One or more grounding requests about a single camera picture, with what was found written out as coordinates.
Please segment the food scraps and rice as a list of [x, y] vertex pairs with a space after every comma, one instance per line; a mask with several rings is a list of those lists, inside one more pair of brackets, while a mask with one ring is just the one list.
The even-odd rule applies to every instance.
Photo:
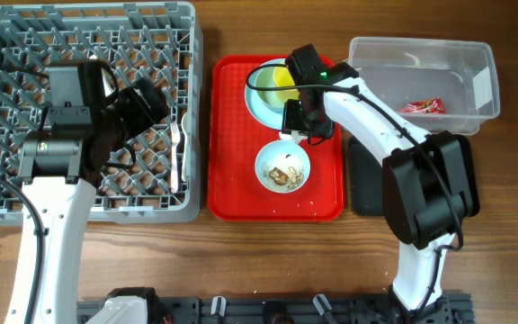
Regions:
[[294, 166], [278, 168], [276, 166], [263, 171], [267, 184], [278, 191], [293, 190], [304, 181], [304, 169]]

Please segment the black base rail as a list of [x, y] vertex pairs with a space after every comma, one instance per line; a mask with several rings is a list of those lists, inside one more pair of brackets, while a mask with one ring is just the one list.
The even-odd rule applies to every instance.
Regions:
[[[385, 294], [351, 298], [199, 299], [160, 298], [165, 316], [158, 323], [273, 323], [268, 315], [287, 316], [293, 323], [404, 323], [403, 311]], [[79, 301], [76, 323], [90, 323], [107, 301]], [[427, 306], [417, 323], [476, 323], [470, 294], [444, 292]]]

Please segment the white plastic spoon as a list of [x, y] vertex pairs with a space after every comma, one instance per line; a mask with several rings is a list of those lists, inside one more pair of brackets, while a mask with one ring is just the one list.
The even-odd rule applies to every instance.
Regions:
[[188, 113], [186, 112], [181, 120], [181, 131], [183, 134], [183, 161], [182, 161], [182, 171], [181, 171], [181, 178], [182, 182], [186, 183], [187, 181], [187, 157], [188, 157], [188, 142], [189, 142], [189, 136], [187, 133], [187, 126], [188, 126]]

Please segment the yellow cup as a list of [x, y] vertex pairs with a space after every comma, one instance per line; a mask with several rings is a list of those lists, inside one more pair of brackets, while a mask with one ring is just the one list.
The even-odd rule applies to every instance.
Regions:
[[[290, 71], [285, 67], [276, 67], [272, 74], [273, 82], [276, 87], [287, 87], [294, 86], [294, 81], [290, 75]], [[298, 100], [299, 91], [295, 89], [291, 90], [279, 90], [275, 92], [276, 97], [282, 103], [287, 100]]]

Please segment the black plastic tray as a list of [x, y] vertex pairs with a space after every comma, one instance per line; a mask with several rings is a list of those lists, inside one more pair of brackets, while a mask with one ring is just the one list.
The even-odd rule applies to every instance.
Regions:
[[[474, 200], [472, 216], [480, 210], [478, 189], [469, 140], [462, 135], [451, 135], [460, 144], [463, 166]], [[382, 171], [374, 156], [355, 137], [348, 141], [348, 165], [352, 190], [353, 210], [363, 216], [382, 215]]]

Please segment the clear plastic bin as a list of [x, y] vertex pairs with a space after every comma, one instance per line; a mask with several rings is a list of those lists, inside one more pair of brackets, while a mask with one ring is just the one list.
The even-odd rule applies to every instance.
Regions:
[[347, 62], [398, 113], [413, 101], [441, 98], [445, 114], [401, 113], [431, 132], [474, 135], [501, 112], [496, 64], [485, 42], [355, 37]]

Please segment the white plastic fork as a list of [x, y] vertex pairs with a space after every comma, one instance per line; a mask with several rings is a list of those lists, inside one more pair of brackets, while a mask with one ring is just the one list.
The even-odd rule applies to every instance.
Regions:
[[170, 130], [171, 130], [171, 141], [172, 141], [170, 188], [171, 188], [171, 193], [175, 194], [179, 189], [177, 149], [181, 142], [181, 132], [179, 130], [178, 124], [175, 121], [173, 121], [170, 124]]

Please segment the small light blue bowl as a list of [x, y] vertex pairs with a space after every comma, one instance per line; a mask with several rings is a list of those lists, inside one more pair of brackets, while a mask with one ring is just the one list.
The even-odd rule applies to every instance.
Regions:
[[[293, 190], [278, 191], [267, 184], [263, 171], [267, 168], [296, 167], [304, 169], [304, 181]], [[265, 145], [255, 158], [255, 174], [263, 187], [277, 194], [289, 194], [299, 190], [310, 175], [311, 164], [307, 152], [299, 144], [285, 140], [276, 140]]]

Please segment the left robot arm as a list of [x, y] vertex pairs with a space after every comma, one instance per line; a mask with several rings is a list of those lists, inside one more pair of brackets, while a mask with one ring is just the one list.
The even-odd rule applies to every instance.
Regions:
[[162, 91], [143, 76], [105, 91], [99, 59], [48, 68], [51, 103], [20, 149], [22, 239], [8, 323], [73, 323], [85, 228], [111, 154], [165, 119]]

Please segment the green bowl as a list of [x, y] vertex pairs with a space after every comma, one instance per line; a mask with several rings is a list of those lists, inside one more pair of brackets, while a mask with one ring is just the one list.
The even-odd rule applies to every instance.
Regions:
[[[255, 85], [257, 87], [276, 87], [272, 78], [275, 68], [276, 67], [267, 67], [261, 69], [256, 75]], [[259, 91], [258, 94], [270, 110], [276, 113], [282, 113], [284, 105], [288, 100], [285, 103], [280, 102], [275, 92], [276, 91]]]

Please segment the red plastic tray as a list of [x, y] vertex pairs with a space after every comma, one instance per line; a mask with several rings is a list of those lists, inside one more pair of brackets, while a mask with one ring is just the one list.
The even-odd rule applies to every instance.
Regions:
[[214, 67], [207, 204], [224, 221], [331, 221], [344, 209], [342, 132], [318, 146], [301, 142], [311, 171], [292, 193], [274, 193], [255, 174], [260, 149], [279, 134], [257, 121], [245, 103], [246, 76], [276, 55], [233, 55]]

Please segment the white napkin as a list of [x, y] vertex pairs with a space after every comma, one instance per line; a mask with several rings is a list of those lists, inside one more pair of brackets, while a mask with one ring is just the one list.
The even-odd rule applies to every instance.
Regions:
[[280, 131], [279, 137], [280, 140], [293, 142], [295, 144], [300, 144], [301, 141], [306, 140], [308, 138], [306, 135], [301, 134], [299, 131], [296, 130], [292, 130], [290, 133]]

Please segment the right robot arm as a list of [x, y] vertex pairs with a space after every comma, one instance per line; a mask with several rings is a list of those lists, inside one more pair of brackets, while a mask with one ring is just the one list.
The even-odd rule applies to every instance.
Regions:
[[284, 65], [299, 97], [284, 105], [282, 131], [318, 145], [342, 126], [380, 165], [382, 214], [399, 241], [389, 293], [398, 320], [426, 318], [442, 295], [444, 257], [462, 249], [461, 224], [480, 209], [469, 141], [406, 121], [353, 67], [329, 67], [312, 44], [292, 51]]

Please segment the grey dishwasher rack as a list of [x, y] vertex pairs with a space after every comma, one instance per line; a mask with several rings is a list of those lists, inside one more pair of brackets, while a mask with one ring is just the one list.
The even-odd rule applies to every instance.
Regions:
[[[167, 118], [129, 140], [131, 150], [111, 154], [113, 165], [102, 171], [91, 220], [194, 220], [201, 200], [202, 45], [195, 8], [187, 2], [0, 5], [0, 226], [22, 223], [21, 203], [4, 183], [19, 183], [20, 146], [38, 128], [41, 108], [51, 100], [44, 72], [56, 61], [89, 58], [110, 64], [107, 79], [113, 86], [150, 78], [170, 108]], [[186, 183], [181, 178], [185, 113]], [[170, 188], [172, 122], [181, 132], [176, 193]]]

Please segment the red snack wrapper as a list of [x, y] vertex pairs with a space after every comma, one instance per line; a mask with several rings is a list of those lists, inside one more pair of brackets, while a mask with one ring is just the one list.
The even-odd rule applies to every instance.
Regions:
[[424, 101], [413, 101], [408, 103], [402, 109], [400, 113], [432, 113], [432, 114], [445, 114], [446, 108], [439, 97], [434, 97]]

